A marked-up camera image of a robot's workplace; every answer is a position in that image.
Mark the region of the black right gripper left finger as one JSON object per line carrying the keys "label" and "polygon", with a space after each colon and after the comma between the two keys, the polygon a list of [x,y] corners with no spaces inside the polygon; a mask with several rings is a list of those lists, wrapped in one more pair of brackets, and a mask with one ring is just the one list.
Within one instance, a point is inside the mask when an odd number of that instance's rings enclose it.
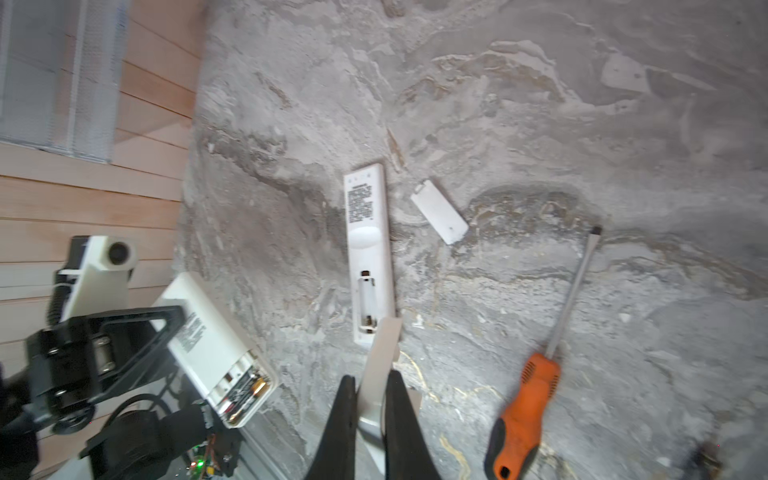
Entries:
{"label": "black right gripper left finger", "polygon": [[358,424],[355,378],[342,377],[322,438],[305,480],[355,478]]}

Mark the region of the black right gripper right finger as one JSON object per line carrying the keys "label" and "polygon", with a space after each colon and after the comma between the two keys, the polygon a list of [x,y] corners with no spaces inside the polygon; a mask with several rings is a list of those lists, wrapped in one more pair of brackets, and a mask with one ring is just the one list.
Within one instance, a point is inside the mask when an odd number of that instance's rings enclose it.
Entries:
{"label": "black right gripper right finger", "polygon": [[391,370],[385,391],[384,442],[387,480],[440,480],[402,375]]}

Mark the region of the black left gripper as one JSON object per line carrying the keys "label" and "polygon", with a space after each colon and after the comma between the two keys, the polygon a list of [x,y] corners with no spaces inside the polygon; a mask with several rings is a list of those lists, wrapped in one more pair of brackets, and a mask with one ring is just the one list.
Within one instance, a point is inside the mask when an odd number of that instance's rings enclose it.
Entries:
{"label": "black left gripper", "polygon": [[177,305],[72,317],[27,338],[27,366],[1,381],[1,433],[83,430],[96,406],[147,381],[184,325]]}

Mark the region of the short remote battery cover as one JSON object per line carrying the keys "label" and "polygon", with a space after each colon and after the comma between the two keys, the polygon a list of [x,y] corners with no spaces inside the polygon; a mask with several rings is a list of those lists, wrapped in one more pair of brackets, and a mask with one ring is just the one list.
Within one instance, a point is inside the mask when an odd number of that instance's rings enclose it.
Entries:
{"label": "short remote battery cover", "polygon": [[398,360],[403,321],[389,317],[379,322],[357,392],[358,432],[379,472],[384,475],[384,404],[389,372]]}

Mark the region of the short white remote control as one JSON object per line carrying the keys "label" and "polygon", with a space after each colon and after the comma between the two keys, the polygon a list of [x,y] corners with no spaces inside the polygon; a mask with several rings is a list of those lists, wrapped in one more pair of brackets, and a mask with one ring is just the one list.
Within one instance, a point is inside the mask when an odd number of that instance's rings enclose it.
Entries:
{"label": "short white remote control", "polygon": [[[178,274],[154,305],[183,308],[186,321],[168,343],[168,350],[224,426],[244,427],[278,387],[270,362],[196,272]],[[231,424],[224,413],[227,397],[243,377],[255,374],[265,377],[269,388],[239,421]]]}

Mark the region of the orange handled screwdriver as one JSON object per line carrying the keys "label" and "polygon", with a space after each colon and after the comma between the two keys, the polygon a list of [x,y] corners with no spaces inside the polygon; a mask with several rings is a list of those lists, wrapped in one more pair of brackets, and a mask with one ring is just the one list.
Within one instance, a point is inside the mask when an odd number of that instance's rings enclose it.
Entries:
{"label": "orange handled screwdriver", "polygon": [[522,479],[535,460],[542,438],[543,416],[561,376],[561,367],[554,359],[555,352],[601,236],[602,228],[594,226],[546,349],[532,354],[526,361],[516,397],[492,428],[484,459],[484,470],[489,479]]}

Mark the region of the long white remote control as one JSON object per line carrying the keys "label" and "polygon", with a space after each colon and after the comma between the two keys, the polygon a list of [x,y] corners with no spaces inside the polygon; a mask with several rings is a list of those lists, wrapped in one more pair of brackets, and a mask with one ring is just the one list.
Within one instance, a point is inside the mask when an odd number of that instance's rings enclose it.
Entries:
{"label": "long white remote control", "polygon": [[395,315],[384,167],[375,163],[351,172],[343,186],[353,337],[369,347],[379,323]]}

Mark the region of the white battery compartment cover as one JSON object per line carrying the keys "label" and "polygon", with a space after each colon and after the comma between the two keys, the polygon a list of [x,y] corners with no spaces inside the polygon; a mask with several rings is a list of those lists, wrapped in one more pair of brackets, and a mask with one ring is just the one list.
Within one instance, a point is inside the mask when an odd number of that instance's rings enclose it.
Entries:
{"label": "white battery compartment cover", "polygon": [[466,221],[431,180],[424,180],[415,188],[411,201],[445,244],[459,242],[469,230]]}

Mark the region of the black gold AAA battery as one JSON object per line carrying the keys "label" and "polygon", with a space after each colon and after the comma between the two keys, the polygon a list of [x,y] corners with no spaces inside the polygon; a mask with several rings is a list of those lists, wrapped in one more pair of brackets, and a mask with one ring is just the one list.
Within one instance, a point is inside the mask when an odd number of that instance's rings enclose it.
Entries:
{"label": "black gold AAA battery", "polygon": [[682,480],[716,480],[722,471],[722,463],[716,455],[716,445],[701,443],[683,467]]}

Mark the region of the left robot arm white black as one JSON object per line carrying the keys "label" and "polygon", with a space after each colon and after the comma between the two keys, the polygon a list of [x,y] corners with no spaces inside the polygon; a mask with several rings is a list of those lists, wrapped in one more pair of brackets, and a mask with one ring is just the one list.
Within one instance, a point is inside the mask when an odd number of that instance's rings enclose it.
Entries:
{"label": "left robot arm white black", "polygon": [[[40,461],[38,433],[84,429],[98,404],[164,371],[167,347],[185,323],[179,306],[113,310],[50,324],[24,343],[27,365],[1,381],[1,476],[28,479]],[[230,477],[242,435],[200,401],[173,411],[158,395],[123,401],[79,456],[95,479],[159,479],[204,445],[202,471]]]}

